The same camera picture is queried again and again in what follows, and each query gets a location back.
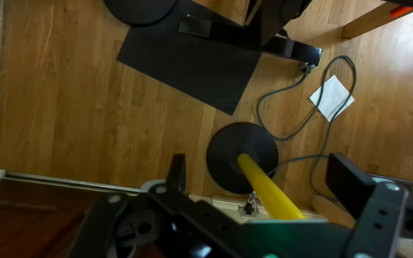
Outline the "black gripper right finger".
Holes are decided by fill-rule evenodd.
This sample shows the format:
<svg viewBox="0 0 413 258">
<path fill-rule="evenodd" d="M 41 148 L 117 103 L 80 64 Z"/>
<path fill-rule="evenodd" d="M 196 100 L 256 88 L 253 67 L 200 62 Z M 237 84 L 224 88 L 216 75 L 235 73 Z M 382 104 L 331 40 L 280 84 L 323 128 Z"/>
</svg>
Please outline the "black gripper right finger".
<svg viewBox="0 0 413 258">
<path fill-rule="evenodd" d="M 352 217 L 361 214 L 375 181 L 341 153 L 329 153 L 325 184 Z"/>
</svg>

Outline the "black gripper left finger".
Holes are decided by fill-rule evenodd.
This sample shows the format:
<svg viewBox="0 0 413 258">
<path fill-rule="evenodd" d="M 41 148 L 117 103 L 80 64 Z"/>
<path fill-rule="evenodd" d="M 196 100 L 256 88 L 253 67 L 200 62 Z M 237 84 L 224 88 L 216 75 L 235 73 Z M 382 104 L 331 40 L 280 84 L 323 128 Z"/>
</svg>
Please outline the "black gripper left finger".
<svg viewBox="0 0 413 258">
<path fill-rule="evenodd" d="M 166 184 L 174 190 L 183 191 L 186 186 L 186 161 L 183 153 L 174 153 L 170 160 Z"/>
</svg>

